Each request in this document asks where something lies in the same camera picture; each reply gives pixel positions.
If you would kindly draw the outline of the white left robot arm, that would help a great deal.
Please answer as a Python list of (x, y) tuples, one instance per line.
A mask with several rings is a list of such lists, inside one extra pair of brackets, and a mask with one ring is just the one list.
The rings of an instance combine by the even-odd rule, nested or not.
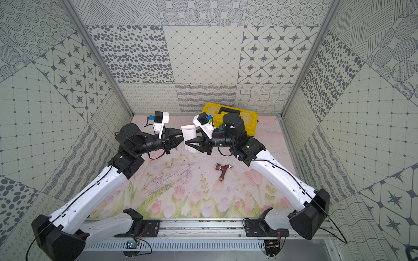
[(182, 131), (163, 127), (159, 133), (149, 134), (136, 124), (127, 124), (115, 138), (119, 152), (99, 175), (60, 209), (32, 221), (33, 243), (51, 260), (74, 261), (86, 248), (102, 240), (114, 236), (136, 238), (145, 233), (143, 216), (132, 208), (91, 225), (83, 223), (108, 195), (137, 172), (144, 163), (143, 154), (158, 150), (169, 154), (183, 142)]

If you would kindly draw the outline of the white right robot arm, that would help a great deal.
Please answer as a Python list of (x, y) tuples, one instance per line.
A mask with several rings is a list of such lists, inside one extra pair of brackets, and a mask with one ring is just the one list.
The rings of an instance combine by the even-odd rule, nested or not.
[(282, 166), (256, 138), (248, 136), (244, 120), (236, 113), (223, 116), (222, 128), (215, 128), (206, 113), (194, 117), (193, 124), (202, 135), (185, 141), (195, 150), (211, 154), (214, 147), (227, 147), (246, 166), (259, 172), (289, 200), (293, 211), (264, 211), (262, 229), (278, 230), (291, 227), (301, 237), (311, 240), (328, 216), (330, 194), (304, 183)]

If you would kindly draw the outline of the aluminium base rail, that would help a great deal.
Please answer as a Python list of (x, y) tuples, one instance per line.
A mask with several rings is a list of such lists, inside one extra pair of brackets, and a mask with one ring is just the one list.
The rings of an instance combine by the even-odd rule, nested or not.
[(223, 252), (233, 257), (255, 252), (274, 261), (337, 261), (339, 258), (333, 239), (323, 230), (306, 240), (288, 227), (264, 232), (258, 219), (148, 219), (147, 222), (149, 226), (140, 239), (112, 237), (94, 243), (83, 254), (139, 259), (159, 252)]

